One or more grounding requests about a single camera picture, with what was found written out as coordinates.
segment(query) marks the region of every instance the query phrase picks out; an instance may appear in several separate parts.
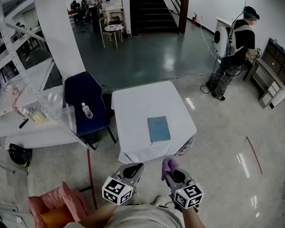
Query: green floor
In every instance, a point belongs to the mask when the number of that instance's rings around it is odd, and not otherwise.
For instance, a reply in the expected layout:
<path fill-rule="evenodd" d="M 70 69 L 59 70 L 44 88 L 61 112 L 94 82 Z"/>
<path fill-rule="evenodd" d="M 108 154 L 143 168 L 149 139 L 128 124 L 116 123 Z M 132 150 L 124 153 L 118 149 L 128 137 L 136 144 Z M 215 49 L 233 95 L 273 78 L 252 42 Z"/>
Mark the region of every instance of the green floor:
<path fill-rule="evenodd" d="M 209 74 L 215 59 L 201 37 L 200 28 L 187 22 L 184 35 L 176 33 L 143 34 L 118 40 L 118 48 L 92 25 L 73 25 L 83 63 L 102 85 L 123 88 L 160 80 Z M 203 34 L 212 49 L 212 34 Z"/>

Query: perforated metal post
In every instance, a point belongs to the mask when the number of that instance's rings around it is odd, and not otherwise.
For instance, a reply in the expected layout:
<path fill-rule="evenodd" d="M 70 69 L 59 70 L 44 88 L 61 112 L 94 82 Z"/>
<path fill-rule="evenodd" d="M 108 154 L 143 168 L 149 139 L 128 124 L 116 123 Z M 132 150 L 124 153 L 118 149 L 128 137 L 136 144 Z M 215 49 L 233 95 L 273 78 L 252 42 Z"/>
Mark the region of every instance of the perforated metal post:
<path fill-rule="evenodd" d="M 6 21 L 4 18 L 2 3 L 0 0 L 0 32 L 2 35 L 2 39 L 4 41 L 4 44 L 11 55 L 12 61 L 16 67 L 16 69 L 19 71 L 19 74 L 23 78 L 24 82 L 27 84 L 27 86 L 30 88 L 31 91 L 34 92 L 35 96 L 37 97 L 40 104 L 46 109 L 46 111 L 50 114 L 50 116 L 55 120 L 57 123 L 60 124 L 61 127 L 63 127 L 77 142 L 79 142 L 83 147 L 92 149 L 90 146 L 86 145 L 75 133 L 73 133 L 62 120 L 59 119 L 59 117 L 55 114 L 54 110 L 52 110 L 46 101 L 43 99 L 42 95 L 40 94 L 39 90 L 34 88 L 34 85 L 30 82 L 29 77 L 26 74 L 26 70 L 18 57 L 18 54 L 13 48 L 13 43 L 9 37 L 9 33 L 7 30 Z"/>

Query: white shoe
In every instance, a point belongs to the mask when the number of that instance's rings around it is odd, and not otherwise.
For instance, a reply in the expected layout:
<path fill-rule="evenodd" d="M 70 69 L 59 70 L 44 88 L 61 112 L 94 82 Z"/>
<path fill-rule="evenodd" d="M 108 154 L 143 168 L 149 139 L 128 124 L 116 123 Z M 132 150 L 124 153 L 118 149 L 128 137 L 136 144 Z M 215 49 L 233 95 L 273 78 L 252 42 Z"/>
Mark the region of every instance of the white shoe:
<path fill-rule="evenodd" d="M 152 205 L 155 206 L 165 206 L 166 205 L 166 200 L 164 196 L 158 196 L 157 198 L 155 198 L 155 200 L 152 202 Z"/>
<path fill-rule="evenodd" d="M 133 195 L 129 200 L 129 204 L 132 204 L 132 205 L 143 204 L 143 201 L 141 200 L 138 192 L 136 192 L 136 191 L 133 192 Z"/>

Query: black cap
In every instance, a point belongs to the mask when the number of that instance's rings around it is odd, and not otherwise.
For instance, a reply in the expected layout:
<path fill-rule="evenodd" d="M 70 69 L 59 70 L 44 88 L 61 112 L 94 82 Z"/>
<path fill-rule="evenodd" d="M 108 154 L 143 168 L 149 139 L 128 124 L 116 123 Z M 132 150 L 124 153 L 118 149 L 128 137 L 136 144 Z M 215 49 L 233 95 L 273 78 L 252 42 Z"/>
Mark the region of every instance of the black cap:
<path fill-rule="evenodd" d="M 250 15 L 254 16 L 255 18 L 259 19 L 259 15 L 256 13 L 256 10 L 253 9 L 252 7 L 250 6 L 246 6 L 244 9 L 243 9 L 243 12 L 245 13 L 249 13 Z"/>

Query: staircase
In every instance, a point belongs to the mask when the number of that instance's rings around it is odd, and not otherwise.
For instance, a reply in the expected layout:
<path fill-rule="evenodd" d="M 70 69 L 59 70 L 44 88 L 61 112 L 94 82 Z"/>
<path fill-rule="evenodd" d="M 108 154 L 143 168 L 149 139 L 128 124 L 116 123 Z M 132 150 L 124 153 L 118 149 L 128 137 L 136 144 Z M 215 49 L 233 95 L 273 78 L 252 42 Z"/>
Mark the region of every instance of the staircase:
<path fill-rule="evenodd" d="M 141 33 L 178 33 L 170 10 L 164 0 L 130 0 L 132 36 Z"/>

